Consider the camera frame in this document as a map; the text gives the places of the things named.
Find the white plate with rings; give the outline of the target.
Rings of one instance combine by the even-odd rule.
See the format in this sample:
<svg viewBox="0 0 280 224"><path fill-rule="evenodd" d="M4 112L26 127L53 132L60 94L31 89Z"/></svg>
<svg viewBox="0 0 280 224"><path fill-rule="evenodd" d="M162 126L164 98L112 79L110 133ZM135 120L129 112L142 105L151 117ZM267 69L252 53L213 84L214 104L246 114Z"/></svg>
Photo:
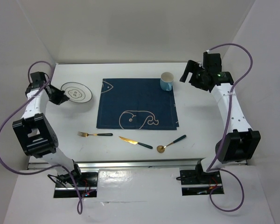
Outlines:
<svg viewBox="0 0 280 224"><path fill-rule="evenodd" d="M67 82L61 86L61 90L74 103L87 103L92 100L91 90L84 84L78 82Z"/></svg>

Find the white and blue mug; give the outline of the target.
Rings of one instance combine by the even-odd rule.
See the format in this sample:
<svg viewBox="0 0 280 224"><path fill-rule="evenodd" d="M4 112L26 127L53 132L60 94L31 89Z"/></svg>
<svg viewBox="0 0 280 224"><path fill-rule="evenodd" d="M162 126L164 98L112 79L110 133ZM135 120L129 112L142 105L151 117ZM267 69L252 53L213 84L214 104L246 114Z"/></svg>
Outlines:
<svg viewBox="0 0 280 224"><path fill-rule="evenodd" d="M170 72L161 74L160 87L163 91L171 91L173 86L174 76Z"/></svg>

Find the gold fork green handle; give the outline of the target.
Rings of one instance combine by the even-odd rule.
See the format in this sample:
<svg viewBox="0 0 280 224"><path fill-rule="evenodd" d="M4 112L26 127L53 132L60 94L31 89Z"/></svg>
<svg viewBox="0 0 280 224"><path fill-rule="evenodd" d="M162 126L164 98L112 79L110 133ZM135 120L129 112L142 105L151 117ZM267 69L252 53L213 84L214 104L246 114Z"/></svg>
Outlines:
<svg viewBox="0 0 280 224"><path fill-rule="evenodd" d="M88 136L113 136L112 133L86 133L86 132L77 132L77 135L80 137L88 137Z"/></svg>

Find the blue fish placemat cloth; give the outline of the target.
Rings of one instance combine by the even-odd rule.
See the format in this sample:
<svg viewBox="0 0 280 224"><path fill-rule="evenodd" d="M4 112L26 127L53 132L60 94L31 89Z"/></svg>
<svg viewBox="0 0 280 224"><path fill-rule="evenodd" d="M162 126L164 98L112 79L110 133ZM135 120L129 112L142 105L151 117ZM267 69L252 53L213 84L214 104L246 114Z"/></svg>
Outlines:
<svg viewBox="0 0 280 224"><path fill-rule="evenodd" d="M176 130L174 92L162 90L158 78L104 78L96 127Z"/></svg>

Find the gold knife green handle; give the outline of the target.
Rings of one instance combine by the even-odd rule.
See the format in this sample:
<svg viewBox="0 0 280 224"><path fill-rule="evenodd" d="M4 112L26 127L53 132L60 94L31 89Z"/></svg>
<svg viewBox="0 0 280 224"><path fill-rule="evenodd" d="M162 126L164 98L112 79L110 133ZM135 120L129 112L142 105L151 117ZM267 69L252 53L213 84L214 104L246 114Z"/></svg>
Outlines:
<svg viewBox="0 0 280 224"><path fill-rule="evenodd" d="M128 143L133 144L133 145L140 145L140 146L148 148L148 149L153 149L153 147L151 145L148 145L148 144L145 144L145 143L134 141L134 140L131 140L131 139L128 139L128 138L125 138L125 137L121 137L121 136L119 136L119 138L122 139L123 141L128 142Z"/></svg>

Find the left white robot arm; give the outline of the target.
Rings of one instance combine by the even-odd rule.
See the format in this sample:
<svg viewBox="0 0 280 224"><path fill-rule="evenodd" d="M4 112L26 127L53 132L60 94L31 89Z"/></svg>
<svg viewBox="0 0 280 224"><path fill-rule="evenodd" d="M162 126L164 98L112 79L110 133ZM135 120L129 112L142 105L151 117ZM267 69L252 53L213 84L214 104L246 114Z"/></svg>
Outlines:
<svg viewBox="0 0 280 224"><path fill-rule="evenodd" d="M83 180L81 170L61 151L58 137L45 116L48 102L60 105L69 98L64 91L45 84L41 80L29 84L25 92L29 103L21 119L13 122L13 130L25 155L44 160L55 167L60 181L78 186Z"/></svg>

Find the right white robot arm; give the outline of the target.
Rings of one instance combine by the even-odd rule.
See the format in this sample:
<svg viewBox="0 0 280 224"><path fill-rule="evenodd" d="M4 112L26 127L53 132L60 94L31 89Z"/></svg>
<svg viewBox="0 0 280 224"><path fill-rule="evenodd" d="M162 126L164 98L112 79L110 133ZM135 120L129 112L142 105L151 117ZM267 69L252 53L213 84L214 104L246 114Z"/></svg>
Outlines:
<svg viewBox="0 0 280 224"><path fill-rule="evenodd" d="M227 128L215 146L215 155L197 162L194 177L204 183L220 168L251 159L261 135L247 122L233 89L235 82L231 73L222 71L219 53L204 52L201 63L189 60L180 81L185 82L188 75L191 75L192 86L212 94Z"/></svg>

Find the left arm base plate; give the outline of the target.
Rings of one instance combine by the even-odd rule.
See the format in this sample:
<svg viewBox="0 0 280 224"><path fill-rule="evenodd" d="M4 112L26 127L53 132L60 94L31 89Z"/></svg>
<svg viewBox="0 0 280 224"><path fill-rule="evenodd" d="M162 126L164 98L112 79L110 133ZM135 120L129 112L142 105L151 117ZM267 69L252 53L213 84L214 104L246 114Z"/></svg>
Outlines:
<svg viewBox="0 0 280 224"><path fill-rule="evenodd" d="M55 184L54 198L77 198L77 191L73 183L62 182L56 175L48 175ZM81 179L77 181L79 193L84 198L97 197L98 171L82 172Z"/></svg>

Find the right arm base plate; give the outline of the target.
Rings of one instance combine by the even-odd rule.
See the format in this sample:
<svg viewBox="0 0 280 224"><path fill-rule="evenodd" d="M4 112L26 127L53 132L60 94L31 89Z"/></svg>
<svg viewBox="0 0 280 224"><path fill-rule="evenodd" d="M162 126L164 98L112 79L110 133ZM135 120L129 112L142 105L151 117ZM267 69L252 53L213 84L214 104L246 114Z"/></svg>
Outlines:
<svg viewBox="0 0 280 224"><path fill-rule="evenodd" d="M200 164L192 170L180 170L176 180L181 183L183 196L209 195L211 191L212 194L224 194L220 172L205 173Z"/></svg>

